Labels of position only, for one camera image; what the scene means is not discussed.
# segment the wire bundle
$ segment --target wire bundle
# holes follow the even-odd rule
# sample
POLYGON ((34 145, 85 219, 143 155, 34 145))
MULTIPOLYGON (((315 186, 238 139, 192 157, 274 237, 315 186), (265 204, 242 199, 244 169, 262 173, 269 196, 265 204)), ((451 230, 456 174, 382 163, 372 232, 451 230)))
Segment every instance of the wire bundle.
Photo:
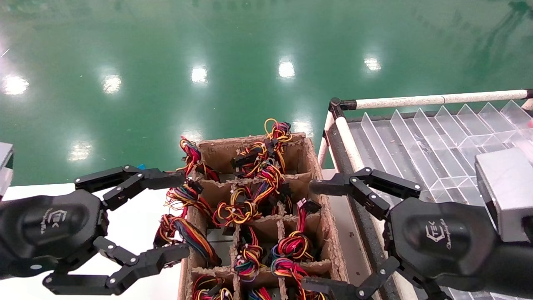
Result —
POLYGON ((288 237, 279 241, 279 243, 272 248, 272 255, 274 257, 288 257, 296 262, 304 260, 313 261, 311 254, 312 243, 307 236, 303 234, 305 229, 305 218, 307 211, 303 208, 298 208, 298 223, 296 231, 289 234, 288 237))
POLYGON ((170 214, 162 215, 159 229, 157 231, 157 237, 165 241, 167 244, 176 244, 179 243, 173 239, 176 231, 183 238, 183 241, 199 252, 209 265, 221 265, 221 259, 218 257, 211 244, 206 240, 205 236, 196 227, 182 217, 176 217, 170 214))
POLYGON ((243 224, 260 217, 254 203, 248 201, 252 197, 250 188, 247 186, 237 187, 231 192, 230 203, 220 202, 213 215, 213 222, 218 226, 228 226, 230 224, 243 224), (244 197, 244 201, 239 202, 239 197, 244 197))
POLYGON ((239 152, 238 155, 245 156, 252 152, 257 153, 257 158, 252 163, 243 164, 239 171, 239 174, 242 178, 253 178, 259 167, 259 164, 268 158, 267 146, 262 141, 257 141, 253 143, 250 147, 246 147, 243 151, 239 152))
POLYGON ((265 266, 261 264, 261 257, 263 256, 263 248, 259 246, 259 240, 255 235, 254 230, 251 227, 248 227, 251 243, 246 243, 242 245, 239 249, 239 254, 235 258, 235 264, 233 269, 239 274, 241 280, 244 282, 252 282, 257 277, 259 273, 259 268, 265 266))
POLYGON ((200 167, 207 179, 220 182, 219 174, 201 161, 200 150, 198 150, 195 142, 189 141, 184 136, 181 136, 180 147, 186 154, 185 167, 176 169, 176 171, 185 170, 185 175, 188 176, 192 170, 200 167))
MULTIPOLYGON (((272 159, 261 162, 258 167, 257 177, 263 179, 259 187, 252 195, 248 187, 239 187, 233 190, 230 203, 220 202, 213 215, 213 222, 219 226, 230 224, 244 224, 262 216, 259 212, 260 205, 270 196, 278 197, 278 189, 285 182, 279 169, 273 164, 272 159), (238 201, 239 197, 244 197, 244 201, 238 201), (225 220, 222 224, 217 222, 217 218, 225 220)), ((288 195, 284 195, 285 202, 289 210, 292 210, 292 201, 288 195)), ((277 213, 277 206, 272 206, 272 214, 277 213)))
POLYGON ((251 290, 248 294, 248 300, 272 300, 265 287, 251 290))
MULTIPOLYGON (((259 166, 257 177, 264 179, 260 184, 257 191, 254 193, 254 203, 259 206, 263 200, 269 196, 278 197, 280 194, 280 186, 285 183, 285 177, 281 174, 281 171, 272 163, 272 160, 266 160, 259 166)), ((285 203, 287 204, 288 212, 292 212, 293 203, 290 200, 289 195, 283 195, 285 197, 285 203)), ((277 207, 274 206, 273 214, 275 214, 277 207)))
POLYGON ((221 286, 224 281, 208 275, 200 276, 192 288, 193 300, 233 300, 233 295, 228 288, 221 287, 213 296, 209 295, 210 288, 221 286))
POLYGON ((281 172, 285 174, 285 160, 283 159, 283 154, 285 153, 286 143, 293 139, 290 132, 290 124, 287 122, 278 122, 276 119, 267 119, 264 124, 266 136, 270 140, 277 140, 278 142, 274 145, 274 152, 276 153, 276 159, 279 162, 281 172), (274 121, 272 125, 272 130, 269 132, 267 130, 267 124, 269 121, 274 121))
POLYGON ((242 178, 253 178, 257 176, 260 164, 268 159, 274 159, 281 173, 285 174, 285 160, 283 154, 287 148, 287 142, 292 140, 290 132, 290 124, 287 122, 278 122, 275 119, 267 119, 264 123, 266 133, 265 141, 256 141, 251 146, 245 148, 238 153, 239 156, 247 156, 252 153, 257 153, 255 161, 248 162, 238 168, 238 176, 242 178), (272 129, 268 130, 268 123, 274 121, 272 129))
POLYGON ((191 183, 187 182, 182 186, 171 187, 166 194, 165 206, 173 210, 182 210, 179 217, 187 215, 187 207, 196 207, 206 219, 211 219, 214 214, 213 210, 198 191, 192 188, 191 183))
POLYGON ((302 279, 309 276, 298 264, 284 257, 276 258, 270 266, 270 272, 277 277, 292 277, 298 285, 299 300, 326 300, 323 293, 306 291, 302 288, 302 279))

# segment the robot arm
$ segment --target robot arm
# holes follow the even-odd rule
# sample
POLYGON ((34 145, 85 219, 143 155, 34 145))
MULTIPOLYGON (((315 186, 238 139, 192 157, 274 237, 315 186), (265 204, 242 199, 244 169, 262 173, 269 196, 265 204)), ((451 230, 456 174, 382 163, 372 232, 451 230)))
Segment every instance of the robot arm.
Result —
POLYGON ((527 242, 503 242, 485 207, 456 202, 428 203, 418 199, 421 187, 381 171, 363 168, 332 180, 312 181, 317 194, 347 195, 377 219, 385 220, 388 259, 361 286, 323 278, 305 278, 304 289, 338 300, 368 299, 394 272, 429 299, 448 299, 439 286, 465 291, 492 291, 533 297, 533 247, 527 242), (404 199, 393 208, 369 187, 404 199))
POLYGON ((54 271, 43 284, 60 295, 120 295, 140 278, 159 274, 189 255, 186 244, 150 249, 136 256, 105 238, 107 210, 116 210, 144 189, 178 186, 182 173, 133 166, 75 180, 62 196, 35 196, 0 202, 0 279, 54 271), (103 196, 92 193, 115 187, 103 196), (122 268, 107 275, 71 275, 96 253, 122 268))

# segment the black connector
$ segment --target black connector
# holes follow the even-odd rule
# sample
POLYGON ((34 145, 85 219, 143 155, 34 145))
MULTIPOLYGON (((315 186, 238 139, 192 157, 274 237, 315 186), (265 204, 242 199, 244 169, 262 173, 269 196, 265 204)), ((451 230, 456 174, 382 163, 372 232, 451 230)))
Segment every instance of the black connector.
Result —
POLYGON ((268 152, 269 157, 274 157, 276 154, 275 148, 278 146, 279 141, 277 139, 266 139, 263 141, 265 143, 266 151, 268 152))
POLYGON ((204 187, 200 183, 198 183, 198 182, 196 182, 196 181, 194 181, 192 179, 187 179, 187 185, 190 188, 192 188, 193 190, 195 190, 195 192, 198 193, 198 194, 201 194, 202 191, 204 190, 204 187))
POLYGON ((242 194, 237 196, 236 202, 238 204, 244 204, 244 202, 246 202, 246 201, 251 202, 252 200, 248 199, 246 196, 244 196, 242 194))
POLYGON ((222 227, 222 235, 233 235, 235 232, 235 227, 229 225, 222 227))
POLYGON ((310 214, 314 214, 315 212, 319 211, 322 206, 316 202, 314 202, 311 199, 302 198, 298 203, 298 208, 303 208, 305 211, 307 211, 310 214))
POLYGON ((276 206, 278 204, 278 201, 280 200, 279 198, 281 198, 280 195, 269 195, 267 199, 272 206, 276 206))
POLYGON ((235 158, 231 159, 230 163, 231 166, 236 168, 241 168, 242 166, 246 164, 254 163, 257 159, 257 155, 259 154, 259 149, 252 149, 252 151, 248 154, 239 154, 235 158))
MULTIPOLYGON (((204 175, 204 176, 206 175, 206 174, 205 174, 205 171, 204 171, 204 167, 202 166, 202 164, 197 165, 196 168, 195 168, 195 171, 197 171, 198 173, 200 173, 200 174, 202 174, 202 175, 204 175)), ((219 172, 217 172, 217 171, 215 171, 215 170, 213 170, 213 169, 211 169, 211 171, 212 171, 212 172, 215 172, 218 176, 220 176, 220 173, 219 173, 219 172)))
POLYGON ((279 192, 280 198, 283 198, 283 199, 285 199, 286 196, 291 197, 293 194, 293 191, 290 189, 290 185, 288 182, 282 183, 278 188, 278 192, 279 192))
POLYGON ((161 248, 163 247, 164 245, 168 244, 167 241, 165 241, 160 235, 159 233, 156 233, 156 237, 154 238, 154 249, 156 248, 161 248))
POLYGON ((218 294, 220 292, 220 290, 222 289, 222 284, 219 283, 218 285, 216 285, 214 288, 210 289, 209 291, 207 291, 207 295, 209 297, 211 297, 211 299, 213 298, 213 296, 215 296, 216 294, 218 294))

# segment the colorful wires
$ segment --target colorful wires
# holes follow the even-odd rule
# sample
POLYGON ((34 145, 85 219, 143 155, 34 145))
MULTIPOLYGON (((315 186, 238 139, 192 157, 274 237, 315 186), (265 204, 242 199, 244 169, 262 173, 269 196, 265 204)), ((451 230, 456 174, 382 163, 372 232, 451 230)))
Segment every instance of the colorful wires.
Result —
POLYGON ((248 299, 249 300, 272 300, 272 298, 270 297, 270 295, 268 294, 266 290, 267 289, 264 287, 260 289, 251 290, 248 294, 248 299))
POLYGON ((323 293, 306 291, 302 288, 302 279, 309 275, 292 260, 285 257, 276 258, 274 261, 272 261, 270 272, 277 277, 294 278, 298 285, 299 300, 326 300, 326 296, 323 293))
POLYGON ((292 134, 290 132, 290 124, 287 122, 278 122, 276 121, 276 119, 270 118, 265 121, 264 129, 268 139, 270 139, 271 141, 277 141, 277 143, 274 143, 273 150, 276 153, 276 159, 279 162, 281 172, 285 174, 286 170, 283 154, 285 153, 285 149, 287 146, 286 143, 293 139, 292 134), (271 131, 268 131, 267 124, 270 121, 274 121, 274 124, 272 125, 271 131))
POLYGON ((221 265, 221 259, 218 257, 211 244, 206 240, 205 236, 182 217, 176 217, 173 215, 161 216, 159 229, 156 235, 156 240, 161 242, 156 244, 154 241, 154 246, 162 247, 165 244, 179 243, 173 239, 176 232, 180 234, 184 242, 200 253, 208 265, 221 265))
POLYGON ((252 282, 259 273, 259 268, 264 267, 265 265, 261 264, 263 248, 259 246, 259 240, 257 239, 254 230, 249 226, 246 227, 250 233, 251 243, 246 243, 241 246, 237 257, 235 258, 233 269, 239 274, 242 281, 252 282))
POLYGON ((287 148, 287 142, 292 140, 290 124, 278 122, 275 119, 267 119, 264 123, 266 139, 256 141, 249 147, 240 151, 232 161, 236 175, 240 178, 253 178, 257 176, 259 166, 263 161, 273 159, 279 166, 282 174, 285 174, 285 160, 283 154, 287 148), (274 121, 272 129, 268 130, 268 123, 274 121))
POLYGON ((213 215, 213 222, 218 226, 228 226, 230 224, 244 224, 253 219, 257 219, 261 214, 257 212, 255 204, 250 200, 252 192, 247 186, 239 186, 231 192, 230 203, 220 202, 213 215))
POLYGON ((276 246, 274 246, 275 250, 272 250, 274 257, 288 257, 296 262, 312 262, 314 260, 313 255, 311 254, 311 240, 303 234, 306 217, 307 211, 303 208, 298 208, 296 231, 293 231, 288 237, 282 239, 276 246))
POLYGON ((211 220, 214 211, 209 206, 209 203, 200 196, 199 191, 201 190, 195 186, 201 188, 198 183, 189 180, 182 186, 168 189, 165 206, 173 210, 183 210, 179 217, 185 217, 187 215, 187 207, 194 206, 206 219, 211 220))
POLYGON ((239 172, 239 177, 241 178, 253 178, 255 172, 259 167, 259 164, 268 158, 267 146, 262 141, 257 141, 253 143, 250 147, 245 148, 243 151, 238 153, 238 156, 246 156, 252 153, 257 153, 257 157, 254 162, 246 163, 240 166, 237 170, 239 172))
POLYGON ((193 300, 233 300, 228 288, 222 287, 224 281, 208 275, 200 276, 192 288, 193 300))
POLYGON ((195 142, 189 141, 184 136, 181 136, 180 147, 186 154, 185 167, 178 168, 176 171, 185 170, 185 175, 188 176, 192 170, 196 169, 198 172, 203 173, 208 180, 220 182, 218 172, 202 162, 201 153, 198 147, 196 147, 195 142))

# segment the logo on robot arm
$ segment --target logo on robot arm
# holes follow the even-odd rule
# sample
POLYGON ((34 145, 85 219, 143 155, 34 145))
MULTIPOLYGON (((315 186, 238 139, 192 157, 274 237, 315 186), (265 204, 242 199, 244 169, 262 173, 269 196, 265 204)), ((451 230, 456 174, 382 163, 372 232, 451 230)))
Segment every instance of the logo on robot arm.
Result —
POLYGON ((429 225, 426 225, 426 236, 434 241, 435 243, 438 243, 440 240, 444 239, 446 236, 444 235, 444 228, 442 226, 435 225, 435 222, 428 221, 429 225))
POLYGON ((444 219, 440 219, 440 225, 437 225, 436 222, 428 221, 428 225, 426 225, 426 236, 435 243, 447 238, 446 248, 451 249, 451 234, 444 219))
POLYGON ((59 223, 64 222, 67 218, 68 211, 58 209, 52 211, 52 208, 48 208, 44 213, 43 219, 41 220, 41 235, 46 232, 48 224, 52 224, 52 228, 59 227, 59 223))

